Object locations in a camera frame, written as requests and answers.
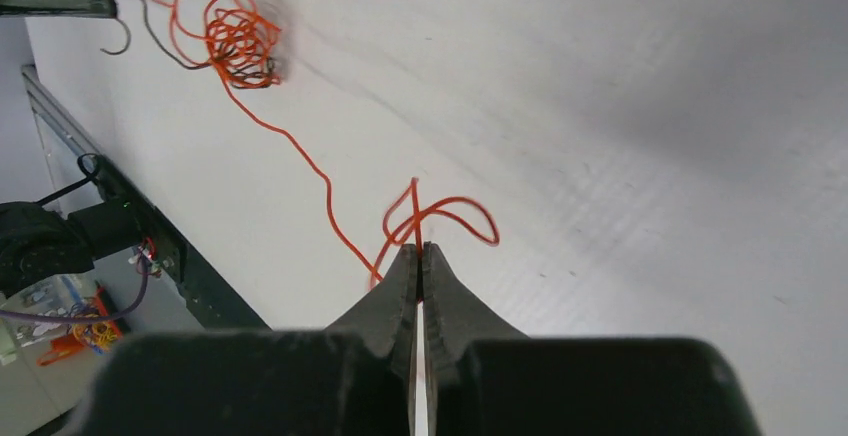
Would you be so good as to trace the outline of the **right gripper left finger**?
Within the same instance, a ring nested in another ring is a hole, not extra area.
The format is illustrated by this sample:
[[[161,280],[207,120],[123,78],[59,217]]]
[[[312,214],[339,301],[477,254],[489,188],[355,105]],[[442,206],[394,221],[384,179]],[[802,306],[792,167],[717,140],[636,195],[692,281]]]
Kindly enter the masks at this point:
[[[416,406],[416,248],[401,247],[383,280],[327,327],[344,344],[340,435],[413,435]]]

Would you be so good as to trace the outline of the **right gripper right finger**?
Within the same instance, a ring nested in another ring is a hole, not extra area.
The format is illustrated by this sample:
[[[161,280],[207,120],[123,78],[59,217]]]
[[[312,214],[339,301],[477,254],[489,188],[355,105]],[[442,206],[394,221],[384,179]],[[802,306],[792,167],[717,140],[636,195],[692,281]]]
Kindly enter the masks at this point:
[[[480,377],[466,352],[480,341],[525,340],[527,335],[465,286],[432,242],[423,245],[419,259],[419,298],[429,433],[480,435]]]

